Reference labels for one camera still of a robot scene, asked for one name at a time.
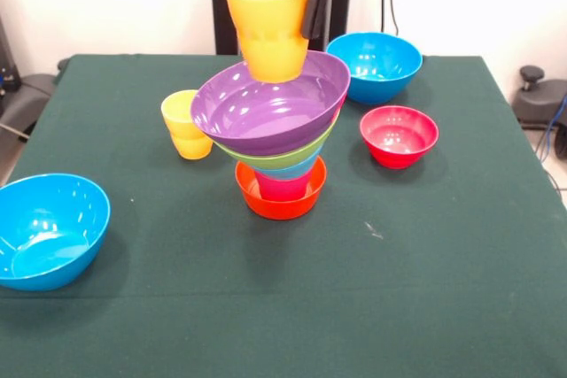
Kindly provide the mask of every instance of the cup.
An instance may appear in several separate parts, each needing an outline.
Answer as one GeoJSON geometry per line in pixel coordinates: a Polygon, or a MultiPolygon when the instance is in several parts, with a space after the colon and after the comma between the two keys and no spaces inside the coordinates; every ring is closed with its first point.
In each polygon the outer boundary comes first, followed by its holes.
{"type": "Polygon", "coordinates": [[[202,159],[213,147],[213,140],[193,124],[190,107],[196,90],[172,93],[161,103],[161,114],[166,122],[177,152],[185,159],[202,159]]]}
{"type": "Polygon", "coordinates": [[[308,39],[301,35],[307,0],[227,0],[251,76],[266,83],[301,74],[308,39]]]}

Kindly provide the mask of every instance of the plastic cup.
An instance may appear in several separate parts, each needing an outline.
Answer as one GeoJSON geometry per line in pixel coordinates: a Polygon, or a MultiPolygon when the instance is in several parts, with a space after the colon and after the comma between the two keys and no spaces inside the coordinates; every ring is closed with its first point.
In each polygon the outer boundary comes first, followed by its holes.
{"type": "Polygon", "coordinates": [[[213,147],[213,140],[193,124],[190,106],[196,90],[172,93],[161,103],[161,115],[177,152],[185,159],[202,159],[213,147]]]}
{"type": "Polygon", "coordinates": [[[272,179],[262,173],[254,171],[258,187],[260,189],[260,196],[268,201],[293,201],[305,196],[307,191],[307,184],[311,178],[312,170],[309,170],[304,175],[297,179],[289,179],[280,181],[272,179]]]}
{"type": "Polygon", "coordinates": [[[307,0],[227,0],[250,74],[282,83],[301,74],[308,39],[301,35],[307,0]]]}

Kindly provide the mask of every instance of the plastic bowl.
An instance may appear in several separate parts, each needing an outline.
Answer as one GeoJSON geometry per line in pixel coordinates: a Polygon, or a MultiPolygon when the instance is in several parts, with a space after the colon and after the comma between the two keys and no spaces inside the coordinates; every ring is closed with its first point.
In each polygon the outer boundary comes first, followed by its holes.
{"type": "Polygon", "coordinates": [[[286,181],[272,179],[259,172],[254,172],[254,175],[262,198],[269,201],[293,201],[305,196],[312,171],[308,170],[302,176],[286,181]]]}
{"type": "Polygon", "coordinates": [[[298,177],[304,175],[313,168],[313,165],[315,164],[315,161],[317,160],[317,156],[319,155],[321,150],[322,150],[322,146],[320,146],[308,158],[304,159],[295,166],[277,168],[276,170],[269,170],[267,168],[258,168],[258,167],[253,167],[253,169],[258,173],[264,174],[267,177],[271,177],[272,179],[277,179],[279,181],[288,181],[290,179],[297,179],[298,177]]]}
{"type": "Polygon", "coordinates": [[[439,128],[423,112],[406,106],[381,106],[361,120],[362,139],[382,166],[401,169],[433,148],[439,128]]]}
{"type": "Polygon", "coordinates": [[[327,167],[322,158],[318,157],[305,196],[293,201],[278,202],[268,201],[260,196],[258,181],[252,168],[238,162],[235,173],[246,204],[256,214],[272,220],[291,220],[308,213],[317,202],[327,180],[327,167]]]}
{"type": "Polygon", "coordinates": [[[72,174],[10,183],[0,205],[0,285],[26,291],[77,278],[97,255],[111,215],[106,193],[72,174]]]}
{"type": "Polygon", "coordinates": [[[410,42],[384,33],[341,35],[327,47],[351,71],[348,97],[361,104],[390,101],[414,78],[422,54],[410,42]]]}
{"type": "Polygon", "coordinates": [[[269,157],[254,157],[251,155],[244,155],[238,152],[234,152],[233,150],[230,150],[226,146],[222,146],[219,143],[217,143],[217,145],[219,146],[219,148],[221,148],[227,154],[229,154],[232,158],[237,159],[238,161],[242,161],[243,163],[246,163],[250,167],[254,167],[254,168],[257,167],[267,170],[279,170],[282,168],[296,166],[297,164],[311,157],[319,149],[321,149],[323,144],[329,137],[331,130],[335,127],[337,120],[338,120],[338,116],[334,119],[332,123],[330,123],[330,126],[325,130],[325,133],[320,135],[317,139],[299,148],[298,150],[294,150],[286,154],[274,155],[269,157]]]}
{"type": "Polygon", "coordinates": [[[301,75],[278,84],[254,80],[241,62],[199,89],[191,117],[230,150],[278,155],[310,143],[329,127],[349,81],[345,63],[324,52],[309,51],[301,75]]]}

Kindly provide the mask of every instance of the table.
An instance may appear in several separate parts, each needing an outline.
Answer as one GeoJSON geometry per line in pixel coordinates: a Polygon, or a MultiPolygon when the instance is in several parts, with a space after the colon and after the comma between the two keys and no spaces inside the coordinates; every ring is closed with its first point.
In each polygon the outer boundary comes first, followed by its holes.
{"type": "Polygon", "coordinates": [[[0,290],[3,376],[567,376],[567,215],[481,58],[427,57],[395,99],[441,133],[406,171],[347,102],[288,222],[247,209],[220,150],[179,158],[159,113],[236,61],[71,60],[12,179],[85,175],[113,217],[76,283],[0,290]]]}

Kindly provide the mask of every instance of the white speck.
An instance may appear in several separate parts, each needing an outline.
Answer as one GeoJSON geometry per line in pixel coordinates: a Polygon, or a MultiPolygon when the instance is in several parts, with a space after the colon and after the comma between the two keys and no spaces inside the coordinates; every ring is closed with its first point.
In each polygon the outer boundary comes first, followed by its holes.
{"type": "Polygon", "coordinates": [[[372,236],[374,236],[375,238],[384,240],[384,237],[381,236],[381,235],[372,227],[371,224],[369,224],[367,221],[365,221],[364,224],[366,225],[366,227],[368,228],[368,230],[370,231],[370,234],[371,234],[372,236]]]}

